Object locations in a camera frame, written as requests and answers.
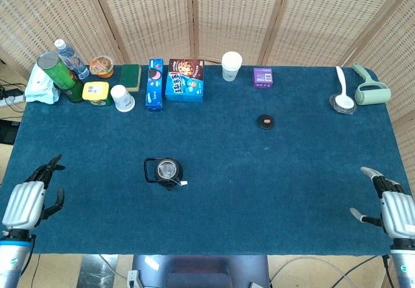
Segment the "white plastic bag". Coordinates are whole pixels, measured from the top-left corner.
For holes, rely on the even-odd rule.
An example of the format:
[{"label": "white plastic bag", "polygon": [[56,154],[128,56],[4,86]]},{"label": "white plastic bag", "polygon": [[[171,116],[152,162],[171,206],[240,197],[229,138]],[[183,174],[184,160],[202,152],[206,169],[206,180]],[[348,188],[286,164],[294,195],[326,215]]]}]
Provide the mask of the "white plastic bag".
[{"label": "white plastic bag", "polygon": [[52,79],[35,63],[25,90],[26,101],[53,104],[59,100],[59,95],[60,91],[53,86]]}]

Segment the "table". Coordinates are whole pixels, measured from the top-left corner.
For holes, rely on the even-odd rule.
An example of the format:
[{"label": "table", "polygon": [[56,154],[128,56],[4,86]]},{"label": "table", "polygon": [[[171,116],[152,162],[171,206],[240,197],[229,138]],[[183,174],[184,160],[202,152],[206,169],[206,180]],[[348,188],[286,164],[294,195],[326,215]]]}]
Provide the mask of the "table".
[{"label": "table", "polygon": [[[336,113],[328,103],[340,91],[334,67],[272,67],[271,90],[253,89],[253,68],[225,82],[220,66],[206,66],[204,102],[164,101],[161,113],[145,109],[146,67],[125,114],[63,96],[51,106],[28,103],[0,204],[63,154],[67,169],[54,174],[47,205],[58,186],[65,205],[36,229],[35,252],[385,253],[389,238],[349,207],[380,212],[361,166],[409,192],[386,106]],[[344,74],[352,96],[362,80],[350,68]],[[119,75],[115,67],[112,85]],[[257,126],[261,114],[274,117],[272,130]],[[146,183],[143,161],[152,156],[177,159],[189,184],[167,191]]]}]

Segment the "paper cup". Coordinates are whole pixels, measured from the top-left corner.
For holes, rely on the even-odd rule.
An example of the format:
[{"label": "paper cup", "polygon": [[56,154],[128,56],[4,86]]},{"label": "paper cup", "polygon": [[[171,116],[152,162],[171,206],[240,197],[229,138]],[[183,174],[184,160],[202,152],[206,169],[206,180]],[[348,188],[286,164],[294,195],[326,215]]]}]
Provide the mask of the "paper cup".
[{"label": "paper cup", "polygon": [[222,57],[222,77],[227,82],[231,82],[238,74],[242,65],[242,57],[235,51],[228,51]]},{"label": "paper cup", "polygon": [[123,85],[114,86],[111,89],[111,96],[114,100],[115,107],[120,112],[128,112],[136,105],[134,98]]}]

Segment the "green sponge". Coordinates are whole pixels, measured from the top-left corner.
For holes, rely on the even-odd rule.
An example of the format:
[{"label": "green sponge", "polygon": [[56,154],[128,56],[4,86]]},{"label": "green sponge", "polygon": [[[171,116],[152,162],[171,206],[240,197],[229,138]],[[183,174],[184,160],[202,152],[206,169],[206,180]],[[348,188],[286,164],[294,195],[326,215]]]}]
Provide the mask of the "green sponge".
[{"label": "green sponge", "polygon": [[120,85],[128,91],[138,91],[140,88],[141,67],[138,64],[124,64],[121,68]]}]

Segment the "small purple box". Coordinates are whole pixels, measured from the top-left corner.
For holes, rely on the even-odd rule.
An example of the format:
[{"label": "small purple box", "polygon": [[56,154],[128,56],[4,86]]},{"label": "small purple box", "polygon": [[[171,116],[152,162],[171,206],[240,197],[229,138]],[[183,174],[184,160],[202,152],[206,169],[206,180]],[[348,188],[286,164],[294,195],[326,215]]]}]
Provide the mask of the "small purple box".
[{"label": "small purple box", "polygon": [[272,87],[272,70],[254,68],[254,88],[269,89]]}]

